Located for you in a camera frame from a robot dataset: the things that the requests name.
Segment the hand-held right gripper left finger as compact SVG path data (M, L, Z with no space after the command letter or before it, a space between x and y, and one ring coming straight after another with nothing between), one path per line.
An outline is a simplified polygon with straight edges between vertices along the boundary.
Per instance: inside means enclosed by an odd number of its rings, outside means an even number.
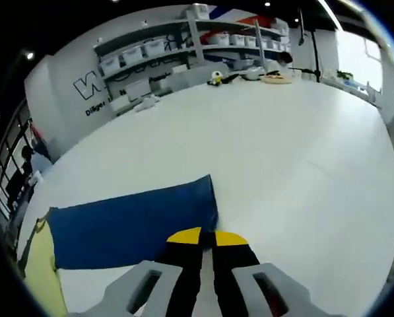
M103 316L191 316L201 287L200 227L171 235L154 261L143 260L106 287Z

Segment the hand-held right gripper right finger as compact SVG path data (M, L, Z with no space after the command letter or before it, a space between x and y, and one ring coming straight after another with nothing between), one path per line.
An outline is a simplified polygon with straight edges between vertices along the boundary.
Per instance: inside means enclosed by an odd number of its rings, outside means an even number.
M308 290L273 264L262 264L246 239L214 233L214 290L223 316L315 316Z

